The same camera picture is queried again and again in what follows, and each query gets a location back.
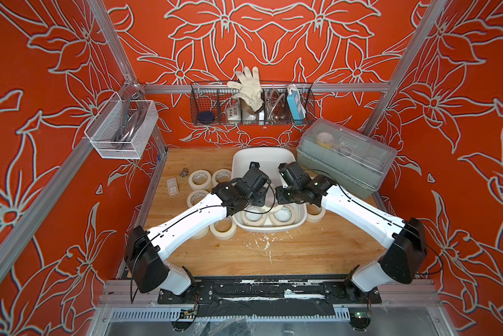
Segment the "masking tape roll one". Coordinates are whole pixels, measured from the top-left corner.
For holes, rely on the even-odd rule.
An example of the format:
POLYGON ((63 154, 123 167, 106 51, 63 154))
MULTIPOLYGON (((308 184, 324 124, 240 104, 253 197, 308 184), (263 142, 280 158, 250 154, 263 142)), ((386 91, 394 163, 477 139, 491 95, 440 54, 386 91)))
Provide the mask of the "masking tape roll one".
POLYGON ((232 171, 229 169, 218 169, 212 174, 212 187, 216 187, 223 182, 229 182, 232 179, 232 171))

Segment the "masking tape roll six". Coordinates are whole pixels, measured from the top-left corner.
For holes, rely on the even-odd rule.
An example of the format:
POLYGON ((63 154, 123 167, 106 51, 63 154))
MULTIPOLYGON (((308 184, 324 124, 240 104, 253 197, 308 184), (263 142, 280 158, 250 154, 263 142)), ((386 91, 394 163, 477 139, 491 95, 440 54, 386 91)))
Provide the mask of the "masking tape roll six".
POLYGON ((262 207, 250 206, 243 210, 241 215, 244 225, 259 228, 264 226, 267 213, 262 207))

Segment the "masking tape roll eleven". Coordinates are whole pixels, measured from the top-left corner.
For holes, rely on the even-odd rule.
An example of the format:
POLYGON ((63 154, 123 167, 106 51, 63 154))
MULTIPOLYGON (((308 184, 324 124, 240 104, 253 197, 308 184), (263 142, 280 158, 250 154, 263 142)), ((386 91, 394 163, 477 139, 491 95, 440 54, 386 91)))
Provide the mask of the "masking tape roll eleven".
POLYGON ((269 219, 273 227, 292 225, 295 218, 295 210, 288 204, 278 205, 269 212, 269 219))

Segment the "masking tape roll seven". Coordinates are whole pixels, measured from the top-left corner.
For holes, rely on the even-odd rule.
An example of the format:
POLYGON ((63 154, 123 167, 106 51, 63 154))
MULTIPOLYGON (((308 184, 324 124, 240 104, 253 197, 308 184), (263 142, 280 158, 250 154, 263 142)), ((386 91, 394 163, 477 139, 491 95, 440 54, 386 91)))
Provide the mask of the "masking tape roll seven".
POLYGON ((307 217, 306 221, 309 223, 318 223, 326 215, 326 210, 323 207, 318 207, 315 204, 306 204, 307 217))

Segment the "masking tape roll ten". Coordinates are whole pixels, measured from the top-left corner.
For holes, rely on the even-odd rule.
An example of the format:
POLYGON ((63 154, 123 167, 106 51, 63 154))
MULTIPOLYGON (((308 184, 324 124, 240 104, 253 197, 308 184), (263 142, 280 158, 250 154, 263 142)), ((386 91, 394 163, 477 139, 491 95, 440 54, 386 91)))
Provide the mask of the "masking tape roll ten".
POLYGON ((231 239, 237 230, 237 225, 231 217, 224 218, 210 225, 210 232, 218 240, 231 239))

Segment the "masking tape roll four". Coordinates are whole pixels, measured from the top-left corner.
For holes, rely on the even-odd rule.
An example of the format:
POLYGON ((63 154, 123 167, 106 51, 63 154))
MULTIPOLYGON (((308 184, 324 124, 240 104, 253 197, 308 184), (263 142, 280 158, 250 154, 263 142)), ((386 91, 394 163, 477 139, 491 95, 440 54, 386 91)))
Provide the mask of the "masking tape roll four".
POLYGON ((191 172, 189 175, 189 185, 192 190, 207 190, 212 186, 212 175, 204 169, 191 172))

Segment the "white plastic storage tray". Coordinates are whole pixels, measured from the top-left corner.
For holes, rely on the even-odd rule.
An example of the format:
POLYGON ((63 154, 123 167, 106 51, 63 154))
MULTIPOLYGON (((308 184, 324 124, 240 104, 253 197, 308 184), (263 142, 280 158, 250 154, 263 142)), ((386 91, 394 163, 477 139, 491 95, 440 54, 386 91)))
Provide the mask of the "white plastic storage tray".
POLYGON ((243 177, 249 169, 250 163, 258 162, 260 164, 260 170, 267 174, 271 179, 271 186, 268 188, 265 205, 262 206, 262 208, 265 209, 265 212, 267 213, 264 226, 255 228, 244 225, 241 218, 242 212, 239 212, 232 216, 233 222, 238 227, 249 232, 274 233, 293 230, 304 224, 307 217, 307 210, 304 204, 288 204, 293 207, 296 214, 295 221, 292 225, 273 227, 269 219, 269 212, 279 205, 273 192, 275 191, 276 187, 282 186, 282 184, 284 183, 279 174, 278 167, 282 163, 291 163, 295 161, 296 158, 291 151, 276 147, 247 148, 238 151, 233 156, 233 178, 243 177))

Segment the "masking tape roll three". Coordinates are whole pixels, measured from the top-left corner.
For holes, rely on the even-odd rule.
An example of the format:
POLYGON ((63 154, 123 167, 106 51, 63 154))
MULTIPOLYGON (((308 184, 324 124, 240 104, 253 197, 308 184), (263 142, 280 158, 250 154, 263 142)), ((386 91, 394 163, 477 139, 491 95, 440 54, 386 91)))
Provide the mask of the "masking tape roll three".
POLYGON ((193 190, 187 197, 188 208, 191 208, 195 204, 198 204, 208 194, 209 192, 207 190, 193 190))

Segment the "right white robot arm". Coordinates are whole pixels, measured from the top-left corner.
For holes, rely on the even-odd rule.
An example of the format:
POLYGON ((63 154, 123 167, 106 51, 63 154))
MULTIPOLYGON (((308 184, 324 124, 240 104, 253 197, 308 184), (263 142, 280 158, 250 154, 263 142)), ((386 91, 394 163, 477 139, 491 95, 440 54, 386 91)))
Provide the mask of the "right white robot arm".
POLYGON ((276 188, 278 204, 314 204, 331 211, 365 231, 386 249, 377 260, 353 269, 344 281, 352 300, 383 284, 410 284, 428 256, 421 221, 387 214, 346 191, 336 180, 311 178, 297 162, 278 167, 282 186, 276 188))

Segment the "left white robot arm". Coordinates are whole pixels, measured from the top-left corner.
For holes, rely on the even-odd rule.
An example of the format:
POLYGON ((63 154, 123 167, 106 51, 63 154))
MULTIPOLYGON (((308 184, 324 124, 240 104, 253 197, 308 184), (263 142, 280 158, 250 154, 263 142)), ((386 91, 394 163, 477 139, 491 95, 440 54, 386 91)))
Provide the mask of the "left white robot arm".
POLYGON ((128 236, 124 261, 138 291, 187 292, 194 280, 184 267, 167 261, 170 255, 203 229, 250 206, 263 206, 270 188, 271 179, 258 162, 252 162, 244 176, 219 183, 199 203, 169 221, 149 230, 135 227, 128 236))

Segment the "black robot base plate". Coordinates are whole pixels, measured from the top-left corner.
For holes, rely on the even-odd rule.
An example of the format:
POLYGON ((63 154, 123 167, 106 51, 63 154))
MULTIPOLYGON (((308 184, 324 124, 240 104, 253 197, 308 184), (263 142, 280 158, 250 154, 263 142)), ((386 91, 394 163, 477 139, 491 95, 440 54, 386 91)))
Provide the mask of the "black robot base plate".
POLYGON ((368 312, 382 303, 377 288, 349 294, 345 274, 300 274, 197 277, 182 295, 159 291, 160 305, 192 305, 200 317, 335 316, 336 307, 360 307, 368 312))

